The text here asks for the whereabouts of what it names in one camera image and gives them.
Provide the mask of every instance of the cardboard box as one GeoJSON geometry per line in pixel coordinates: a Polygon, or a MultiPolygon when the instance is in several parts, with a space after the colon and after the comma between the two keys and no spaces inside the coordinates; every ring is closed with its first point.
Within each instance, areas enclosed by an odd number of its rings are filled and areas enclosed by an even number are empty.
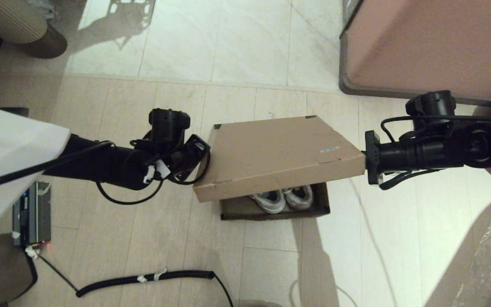
{"type": "Polygon", "coordinates": [[[201,202],[222,200],[225,220],[328,214],[325,182],[365,171],[363,153],[317,116],[215,125],[208,143],[210,166],[193,189],[201,202]],[[308,211],[267,214],[248,197],[302,185],[314,185],[315,206],[308,211]]]}

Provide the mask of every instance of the black cable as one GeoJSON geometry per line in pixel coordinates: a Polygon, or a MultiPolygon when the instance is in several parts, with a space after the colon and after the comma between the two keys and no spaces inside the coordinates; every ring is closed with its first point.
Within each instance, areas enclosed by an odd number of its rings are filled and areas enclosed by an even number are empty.
{"type": "Polygon", "coordinates": [[[462,121],[491,121],[489,116],[462,116],[462,115],[426,115],[426,116],[398,116],[384,119],[380,123],[380,128],[386,133],[391,142],[395,142],[395,139],[391,135],[390,131],[386,128],[388,122],[394,121],[409,121],[409,120],[462,120],[462,121]]]}
{"type": "Polygon", "coordinates": [[[171,154],[173,154],[174,152],[176,152],[179,147],[181,147],[181,143],[185,140],[185,130],[181,131],[181,136],[179,137],[179,142],[177,142],[177,144],[170,150],[170,151],[167,151],[161,155],[158,155],[156,157],[153,157],[149,160],[147,160],[145,163],[144,163],[144,166],[145,167],[149,167],[150,165],[153,165],[156,161],[160,160],[160,159],[164,159],[168,156],[170,156],[171,154]]]}
{"type": "Polygon", "coordinates": [[[75,290],[75,292],[77,292],[77,288],[72,284],[72,282],[69,281],[69,279],[67,279],[57,268],[55,268],[47,259],[45,259],[43,256],[41,256],[40,254],[37,254],[37,256],[39,256],[39,258],[41,258],[41,260],[43,260],[48,266],[50,266],[50,268],[52,270],[54,270],[54,272],[56,272],[56,274],[58,274],[65,282],[68,283],[68,285],[75,290]]]}
{"type": "Polygon", "coordinates": [[[69,153],[68,155],[58,157],[54,160],[47,161],[47,162],[41,163],[39,165],[34,165],[32,167],[28,167],[25,169],[21,169],[19,171],[14,171],[14,172],[6,174],[6,175],[2,175],[2,176],[0,176],[0,185],[2,185],[4,183],[8,183],[8,182],[16,180],[16,179],[20,179],[22,177],[26,177],[26,176],[29,176],[29,175],[32,175],[35,173],[39,173],[40,171],[46,171],[47,169],[57,167],[57,166],[62,165],[64,163],[68,163],[68,162],[73,161],[75,159],[78,159],[78,158],[80,158],[86,154],[89,154],[90,152],[94,152],[94,151],[100,150],[102,148],[111,146],[112,144],[113,144],[112,142],[107,142],[107,141],[100,142],[96,145],[90,146],[88,148],[85,148],[85,149],[82,149],[82,150],[79,150],[79,151],[76,151],[73,153],[69,153]]]}
{"type": "Polygon", "coordinates": [[[407,180],[407,179],[410,179],[410,178],[413,178],[413,177],[416,177],[416,176],[420,176],[420,175],[423,175],[423,174],[429,174],[429,173],[435,173],[436,171],[442,171],[441,169],[426,169],[425,171],[417,171],[415,173],[401,173],[397,176],[395,176],[393,179],[391,180],[388,180],[384,183],[380,183],[379,187],[380,189],[382,190],[389,190],[390,188],[398,185],[399,183],[407,180]]]}
{"type": "MultiPolygon", "coordinates": [[[[138,276],[128,276],[128,277],[121,277],[121,278],[112,278],[108,280],[103,280],[103,281],[98,281],[94,282],[93,284],[89,284],[86,287],[82,287],[80,290],[78,290],[72,282],[70,282],[57,268],[55,268],[48,260],[43,258],[43,256],[39,255],[39,258],[41,258],[56,274],[58,274],[67,284],[75,291],[75,296],[76,297],[82,297],[85,294],[107,288],[107,287],[113,287],[113,286],[120,286],[123,284],[140,284],[142,283],[140,280],[138,280],[138,276]]],[[[222,283],[222,281],[219,279],[217,274],[213,271],[201,271],[201,270],[181,270],[181,271],[173,271],[173,272],[165,272],[162,274],[146,274],[143,275],[146,281],[155,281],[154,277],[158,276],[157,280],[167,280],[167,279],[174,279],[174,278],[204,278],[204,279],[213,279],[216,278],[219,284],[221,285],[223,291],[226,294],[226,298],[228,299],[228,303],[230,304],[230,307],[234,307],[234,304],[232,303],[232,299],[230,299],[230,294],[226,290],[225,285],[222,283]]]]}
{"type": "Polygon", "coordinates": [[[217,279],[217,281],[219,282],[219,284],[221,285],[222,289],[225,291],[225,294],[226,294],[226,298],[228,299],[228,303],[230,303],[230,307],[234,307],[234,304],[232,303],[232,299],[230,299],[230,294],[228,293],[228,291],[226,291],[226,287],[225,285],[222,283],[222,281],[219,279],[219,277],[217,276],[217,274],[213,273],[213,276],[217,279]]]}
{"type": "Polygon", "coordinates": [[[164,182],[164,180],[161,180],[160,183],[158,183],[158,187],[156,187],[156,190],[154,190],[154,192],[151,195],[147,196],[146,198],[144,198],[142,200],[136,200],[134,202],[123,202],[123,201],[120,201],[120,200],[115,200],[114,198],[112,198],[111,196],[109,196],[107,194],[107,192],[105,192],[104,188],[101,186],[101,183],[99,181],[96,181],[96,186],[98,187],[98,190],[100,191],[100,193],[107,200],[109,200],[112,203],[119,204],[119,205],[136,205],[136,204],[140,204],[142,202],[146,202],[146,201],[150,200],[151,198],[153,198],[158,193],[158,191],[160,191],[160,188],[162,187],[162,183],[163,182],[164,182]]]}
{"type": "Polygon", "coordinates": [[[211,153],[208,151],[206,154],[206,166],[204,167],[202,174],[200,174],[200,176],[198,176],[196,179],[194,179],[192,181],[180,181],[175,177],[175,175],[168,176],[168,179],[171,182],[178,184],[178,185],[183,185],[183,186],[193,185],[193,184],[197,183],[198,181],[202,180],[202,178],[204,178],[204,176],[206,176],[206,173],[208,171],[208,167],[210,167],[210,161],[211,161],[211,153]]]}

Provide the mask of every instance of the marble floor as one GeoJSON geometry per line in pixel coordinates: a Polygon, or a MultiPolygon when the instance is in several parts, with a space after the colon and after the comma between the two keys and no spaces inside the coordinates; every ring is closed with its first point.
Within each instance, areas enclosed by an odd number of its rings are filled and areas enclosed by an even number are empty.
{"type": "MultiPolygon", "coordinates": [[[[364,149],[363,132],[405,114],[403,99],[338,90],[338,0],[61,0],[51,23],[66,54],[0,51],[0,107],[85,138],[128,144],[153,107],[213,124],[317,114],[364,149]]],[[[458,105],[457,113],[474,107],[458,105]]],[[[394,135],[409,122],[390,126],[394,135]]],[[[91,182],[47,177],[52,242],[43,254],[78,287],[168,270],[214,270],[234,305],[450,306],[491,218],[491,175],[459,168],[388,191],[366,176],[328,182],[331,214],[285,221],[220,221],[217,203],[165,185],[149,202],[118,206],[91,182]]],[[[122,200],[150,194],[107,187],[122,200]]],[[[9,213],[0,233],[9,230],[9,213]]],[[[227,306],[214,281],[119,286],[83,298],[42,262],[18,306],[227,306]]]]}
{"type": "Polygon", "coordinates": [[[338,0],[60,0],[52,61],[4,43],[0,72],[338,89],[338,0]]]}

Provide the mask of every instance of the cardboard box lid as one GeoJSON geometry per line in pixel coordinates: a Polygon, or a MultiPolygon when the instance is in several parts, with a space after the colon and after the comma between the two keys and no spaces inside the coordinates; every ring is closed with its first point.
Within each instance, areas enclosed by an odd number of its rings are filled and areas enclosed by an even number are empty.
{"type": "MultiPolygon", "coordinates": [[[[361,175],[365,156],[317,116],[215,125],[201,202],[361,175]]],[[[205,166],[202,162],[200,174],[205,166]]]]}

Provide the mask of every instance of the white sneaker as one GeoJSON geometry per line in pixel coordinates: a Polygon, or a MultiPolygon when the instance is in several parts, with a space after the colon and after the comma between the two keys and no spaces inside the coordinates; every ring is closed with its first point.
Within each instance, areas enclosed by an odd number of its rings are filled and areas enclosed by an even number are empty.
{"type": "Polygon", "coordinates": [[[262,210],[270,214],[277,214],[285,208],[285,198],[281,190],[250,195],[262,210]]]}
{"type": "Polygon", "coordinates": [[[283,194],[287,200],[287,204],[295,210],[306,210],[312,206],[314,202],[314,194],[312,187],[300,186],[283,189],[283,194]]]}

